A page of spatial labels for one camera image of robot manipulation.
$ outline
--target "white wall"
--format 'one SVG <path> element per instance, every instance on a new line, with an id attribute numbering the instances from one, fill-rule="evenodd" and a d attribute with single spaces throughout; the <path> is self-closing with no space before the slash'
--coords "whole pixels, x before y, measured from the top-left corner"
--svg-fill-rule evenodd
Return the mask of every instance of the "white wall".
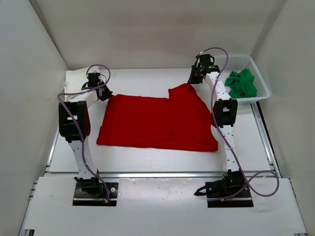
<path id="1" fill-rule="evenodd" d="M 27 0 L 0 3 L 0 235 L 17 235 L 57 127 L 66 65 Z"/>
<path id="2" fill-rule="evenodd" d="M 276 157 L 315 235 L 315 1 L 288 0 L 255 59 L 272 96 L 261 102 Z"/>
<path id="3" fill-rule="evenodd" d="M 216 45 L 251 54 L 274 0 L 33 0 L 70 69 L 190 67 Z"/>

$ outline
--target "red cloth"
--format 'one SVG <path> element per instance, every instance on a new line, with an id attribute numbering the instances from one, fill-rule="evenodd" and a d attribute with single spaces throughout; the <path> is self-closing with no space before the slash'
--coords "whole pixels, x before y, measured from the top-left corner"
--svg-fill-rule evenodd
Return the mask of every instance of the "red cloth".
<path id="1" fill-rule="evenodd" d="M 217 151 L 211 113 L 189 84 L 169 98 L 115 95 L 108 100 L 97 144 L 136 148 Z"/>

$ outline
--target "black mounting base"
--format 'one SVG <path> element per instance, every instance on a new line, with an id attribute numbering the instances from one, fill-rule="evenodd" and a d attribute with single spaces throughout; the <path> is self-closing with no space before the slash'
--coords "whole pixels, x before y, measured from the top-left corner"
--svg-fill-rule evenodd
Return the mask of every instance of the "black mounting base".
<path id="1" fill-rule="evenodd" d="M 102 207 L 115 207 L 117 204 L 118 195 L 118 183 L 107 182 L 107 188 L 110 192 L 108 203 L 104 200 L 105 195 L 101 192 L 98 196 L 89 195 L 87 192 L 81 190 L 80 184 L 76 183 L 74 195 L 73 195 L 73 206 L 102 206 Z"/>
<path id="2" fill-rule="evenodd" d="M 251 192 L 249 188 L 245 188 L 242 192 L 232 199 L 224 201 L 210 201 L 211 199 L 223 198 L 231 196 L 236 193 L 240 188 L 228 189 L 223 191 L 226 186 L 225 180 L 218 180 L 214 182 L 206 182 L 206 195 L 208 201 L 208 208 L 212 207 L 253 207 Z"/>

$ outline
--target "white table surface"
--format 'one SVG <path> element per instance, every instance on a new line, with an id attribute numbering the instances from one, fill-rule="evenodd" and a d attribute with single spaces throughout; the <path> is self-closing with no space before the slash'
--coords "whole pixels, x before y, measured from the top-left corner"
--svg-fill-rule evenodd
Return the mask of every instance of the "white table surface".
<path id="1" fill-rule="evenodd" d="M 120 179 L 116 207 L 72 206 L 73 177 L 40 177 L 24 229 L 34 236 L 294 236 L 306 233 L 290 182 L 280 179 L 276 195 L 252 193 L 254 207 L 207 208 L 193 196 L 202 178 Z M 253 187 L 274 190 L 274 178 L 258 178 Z"/>
<path id="2" fill-rule="evenodd" d="M 186 83 L 190 69 L 124 69 L 112 70 L 108 87 L 114 94 L 168 97 L 168 89 Z M 67 86 L 81 87 L 81 84 Z M 197 94 L 210 107 L 211 91 L 203 83 L 195 85 Z M 107 102 L 98 101 L 89 108 L 90 149 L 100 172 L 220 172 L 224 150 L 197 152 L 155 148 L 114 147 L 96 145 Z M 267 155 L 250 105 L 239 106 L 234 129 L 237 154 L 244 171 L 269 170 Z M 58 136 L 50 172 L 78 172 L 71 147 Z"/>

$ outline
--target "wire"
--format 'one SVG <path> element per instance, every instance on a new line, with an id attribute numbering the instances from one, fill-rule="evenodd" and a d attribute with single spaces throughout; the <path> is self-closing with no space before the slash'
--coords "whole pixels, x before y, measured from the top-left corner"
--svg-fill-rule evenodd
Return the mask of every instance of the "wire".
<path id="1" fill-rule="evenodd" d="M 214 86 L 213 86 L 213 89 L 212 89 L 212 92 L 211 92 L 211 102 L 210 102 L 211 105 L 210 105 L 210 106 L 211 106 L 212 118 L 213 118 L 213 121 L 214 121 L 214 123 L 215 123 L 215 127 L 217 128 L 217 131 L 219 132 L 219 134 L 220 134 L 221 137 L 223 138 L 223 140 L 224 140 L 224 142 L 226 143 L 226 145 L 230 148 L 230 150 L 231 150 L 231 152 L 232 152 L 232 154 L 233 154 L 233 156 L 234 156 L 234 158 L 235 158 L 235 161 L 236 161 L 236 163 L 237 163 L 237 165 L 238 165 L 238 167 L 239 167 L 239 169 L 240 169 L 240 172 L 242 173 L 242 175 L 243 175 L 243 177 L 244 177 L 244 179 L 245 179 L 246 184 L 245 184 L 239 191 L 237 191 L 236 193 L 234 193 L 234 194 L 232 194 L 232 195 L 230 195 L 230 196 L 223 197 L 223 198 L 209 199 L 208 201 L 209 201 L 209 202 L 212 202 L 212 201 L 220 201 L 220 200 L 225 200 L 225 199 L 233 198 L 233 197 L 235 197 L 236 195 L 238 195 L 240 192 L 242 192 L 247 186 L 248 186 L 255 194 L 257 194 L 257 195 L 259 195 L 259 196 L 261 196 L 261 197 L 270 197 L 270 196 L 273 196 L 273 195 L 278 191 L 279 185 L 280 185 L 280 181 L 279 181 L 278 175 L 277 175 L 275 172 L 269 171 L 269 170 L 266 170 L 266 171 L 259 171 L 259 172 L 257 172 L 256 174 L 254 174 L 250 179 L 247 180 L 247 178 L 246 178 L 246 176 L 245 176 L 245 173 L 244 173 L 244 171 L 243 171 L 243 169 L 242 169 L 242 167 L 241 167 L 241 164 L 240 164 L 240 162 L 239 162 L 239 160 L 238 160 L 238 158 L 237 158 L 237 156 L 236 156 L 235 151 L 233 150 L 232 146 L 230 145 L 230 143 L 228 142 L 228 140 L 225 138 L 225 136 L 223 135 L 222 131 L 220 130 L 220 128 L 219 128 L 219 126 L 218 126 L 218 123 L 217 123 L 217 121 L 216 121 L 215 114 L 214 114 L 214 112 L 213 112 L 213 98 L 214 98 L 214 94 L 215 94 L 215 88 L 216 88 L 217 83 L 218 83 L 218 81 L 219 81 L 220 75 L 222 74 L 222 72 L 225 70 L 225 68 L 226 68 L 226 66 L 227 66 L 227 63 L 228 63 L 228 53 L 227 53 L 227 51 L 226 51 L 225 49 L 223 49 L 223 48 L 213 47 L 213 48 L 207 48 L 206 50 L 200 52 L 200 53 L 196 56 L 196 58 L 198 59 L 202 53 L 204 53 L 204 52 L 206 52 L 206 51 L 208 51 L 208 50 L 212 50 L 212 49 L 220 49 L 220 50 L 224 51 L 224 53 L 225 53 L 225 55 L 226 55 L 225 64 L 224 64 L 222 70 L 220 71 L 220 73 L 218 74 L 218 76 L 217 76 L 217 78 L 216 78 L 216 82 L 215 82 L 215 84 L 214 84 Z M 257 175 L 260 175 L 260 174 L 262 174 L 262 173 L 272 173 L 272 174 L 276 177 L 276 179 L 277 179 L 277 187 L 276 187 L 276 189 L 275 189 L 272 193 L 270 193 L 270 194 L 261 194 L 261 193 L 258 193 L 258 192 L 251 186 L 251 184 L 250 184 L 250 182 L 251 182 L 252 179 L 254 179 Z"/>
<path id="2" fill-rule="evenodd" d="M 67 95 L 67 96 L 81 95 L 81 94 L 84 94 L 84 93 L 86 93 L 86 92 L 91 92 L 91 91 L 93 91 L 93 90 L 100 89 L 101 87 L 104 87 L 105 85 L 107 85 L 107 83 L 108 83 L 109 80 L 110 80 L 111 73 L 110 73 L 109 68 L 108 68 L 107 66 L 105 66 L 105 65 L 101 65 L 101 64 L 91 65 L 91 66 L 88 68 L 88 70 L 87 70 L 86 76 L 88 76 L 89 70 L 90 70 L 92 67 L 94 67 L 94 66 L 102 66 L 102 67 L 106 68 L 106 70 L 108 71 L 108 79 L 106 80 L 106 82 L 105 82 L 103 85 L 100 85 L 100 86 L 97 86 L 97 87 L 95 87 L 95 88 L 91 88 L 91 89 L 88 89 L 88 90 L 84 90 L 84 91 L 82 91 L 82 92 L 59 93 L 59 94 L 57 95 L 57 99 L 59 100 L 60 104 L 63 106 L 63 108 L 65 109 L 65 111 L 69 114 L 69 116 L 70 116 L 71 119 L 73 120 L 73 122 L 74 122 L 74 124 L 75 124 L 75 126 L 76 126 L 76 128 L 77 128 L 77 130 L 78 130 L 78 132 L 79 132 L 80 140 L 81 140 L 81 144 L 82 144 L 82 160 L 83 160 L 83 163 L 85 164 L 85 166 L 86 166 L 86 168 L 89 170 L 89 172 L 90 172 L 94 177 L 96 177 L 97 179 L 99 179 L 99 180 L 102 182 L 103 186 L 105 187 L 107 199 L 108 199 L 108 202 L 109 202 L 109 201 L 110 201 L 110 200 L 109 200 L 109 190 L 108 190 L 108 188 L 107 188 L 107 185 L 106 185 L 105 181 L 104 181 L 99 175 L 97 175 L 96 173 L 94 173 L 94 172 L 90 169 L 89 165 L 88 165 L 87 162 L 86 162 L 86 159 L 85 159 L 85 156 L 84 156 L 84 137 L 83 137 L 82 130 L 81 130 L 80 126 L 79 126 L 79 123 L 77 122 L 77 120 L 74 118 L 74 116 L 73 116 L 73 114 L 71 113 L 71 111 L 68 109 L 68 107 L 65 105 L 65 103 L 64 103 L 64 102 L 62 101 L 62 99 L 61 99 L 61 96 L 65 96 L 65 95 Z"/>

